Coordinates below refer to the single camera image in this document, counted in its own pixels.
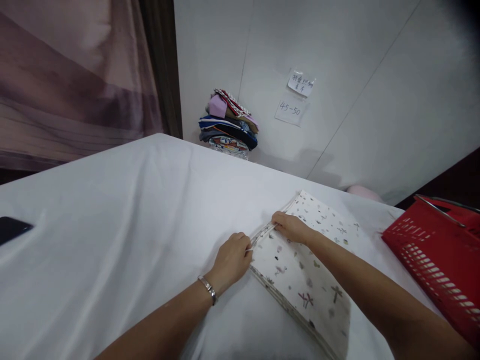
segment person's left hand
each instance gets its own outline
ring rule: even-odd
[[[220,296],[230,286],[235,284],[247,272],[252,261],[253,251],[250,238],[243,232],[234,233],[220,246],[215,258],[215,264],[205,274],[215,292]]]

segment silver bracelet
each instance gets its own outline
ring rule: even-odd
[[[208,292],[210,293],[211,295],[211,299],[213,300],[213,305],[214,306],[216,303],[217,303],[217,295],[215,295],[215,290],[214,288],[212,287],[212,285],[210,285],[210,283],[202,276],[200,275],[198,277],[198,280],[201,281],[201,283],[203,285],[205,285],[206,289],[208,290]]]

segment red basket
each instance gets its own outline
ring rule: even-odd
[[[382,239],[453,328],[478,349],[480,211],[416,195]]]

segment forearm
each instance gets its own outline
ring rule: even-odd
[[[367,262],[318,232],[307,246],[385,336],[394,354],[407,343],[419,350],[416,342],[426,346],[442,339],[470,353],[468,344],[444,320]]]
[[[195,281],[119,337],[98,359],[176,359],[211,306],[210,293]]]

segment price label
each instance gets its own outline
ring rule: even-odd
[[[275,118],[299,127],[307,105],[308,102],[285,94],[276,108]]]
[[[288,87],[297,93],[308,97],[314,88],[315,78],[309,76],[308,74],[294,70],[290,79],[288,79]]]

